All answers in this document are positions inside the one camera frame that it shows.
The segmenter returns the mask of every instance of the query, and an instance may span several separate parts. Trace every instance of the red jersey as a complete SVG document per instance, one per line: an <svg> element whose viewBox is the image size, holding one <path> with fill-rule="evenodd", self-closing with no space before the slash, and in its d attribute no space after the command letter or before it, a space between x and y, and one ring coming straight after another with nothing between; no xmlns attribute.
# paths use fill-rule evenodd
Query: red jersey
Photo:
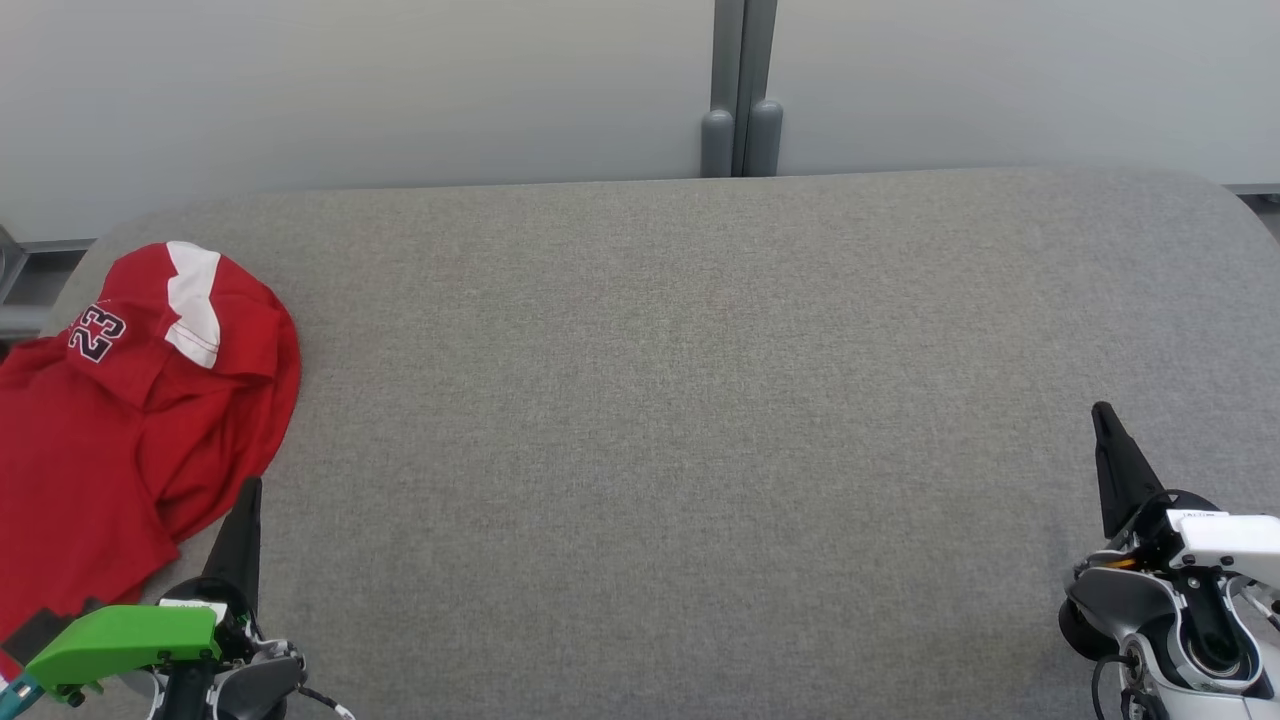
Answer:
<svg viewBox="0 0 1280 720"><path fill-rule="evenodd" d="M0 638L49 607L134 602L271 461L300 378L293 320L187 242L116 260L97 302L0 364ZM0 653L0 675L15 664Z"/></svg>

